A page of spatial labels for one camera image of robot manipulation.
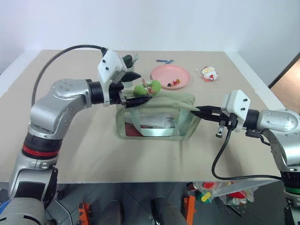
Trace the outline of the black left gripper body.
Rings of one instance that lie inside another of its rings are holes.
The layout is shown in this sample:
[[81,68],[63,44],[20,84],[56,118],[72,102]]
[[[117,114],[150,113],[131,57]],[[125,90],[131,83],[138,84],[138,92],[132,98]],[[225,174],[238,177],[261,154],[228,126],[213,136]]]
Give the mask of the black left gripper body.
[[123,95],[124,85],[122,82],[111,83],[109,86],[110,105],[126,105],[127,100]]

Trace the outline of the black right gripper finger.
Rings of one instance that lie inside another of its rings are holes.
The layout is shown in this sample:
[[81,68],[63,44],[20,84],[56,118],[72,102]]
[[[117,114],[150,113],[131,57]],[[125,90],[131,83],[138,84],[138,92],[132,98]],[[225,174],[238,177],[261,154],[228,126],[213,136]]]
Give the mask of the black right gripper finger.
[[221,108],[216,106],[197,106],[197,109],[199,109],[200,113],[221,113]]
[[213,115],[211,112],[207,111],[192,111],[192,114],[203,120],[221,121],[220,115]]

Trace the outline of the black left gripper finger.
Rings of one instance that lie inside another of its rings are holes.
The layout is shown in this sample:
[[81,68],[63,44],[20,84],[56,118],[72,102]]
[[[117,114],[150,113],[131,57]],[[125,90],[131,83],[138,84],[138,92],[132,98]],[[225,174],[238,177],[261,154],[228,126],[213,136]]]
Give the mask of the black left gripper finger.
[[134,81],[136,79],[139,79],[139,78],[141,78],[141,75],[136,73],[136,72],[126,72],[124,74],[124,76],[121,78],[121,81],[123,83],[126,83],[126,82],[132,82],[132,81]]
[[132,97],[132,98],[125,98],[125,108],[132,108],[132,107],[138,107],[140,105],[143,105],[147,103],[149,100],[152,99],[152,96],[146,95],[146,96],[139,96],[139,97]]

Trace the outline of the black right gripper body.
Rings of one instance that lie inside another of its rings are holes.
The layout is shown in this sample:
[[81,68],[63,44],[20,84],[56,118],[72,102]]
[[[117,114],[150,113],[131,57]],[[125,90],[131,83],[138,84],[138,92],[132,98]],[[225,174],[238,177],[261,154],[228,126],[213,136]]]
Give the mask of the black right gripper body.
[[223,137],[224,128],[233,131],[237,127],[237,116],[233,113],[229,113],[229,115],[226,115],[221,111],[220,107],[214,106],[212,108],[212,117],[212,121],[217,122],[219,125],[216,137]]

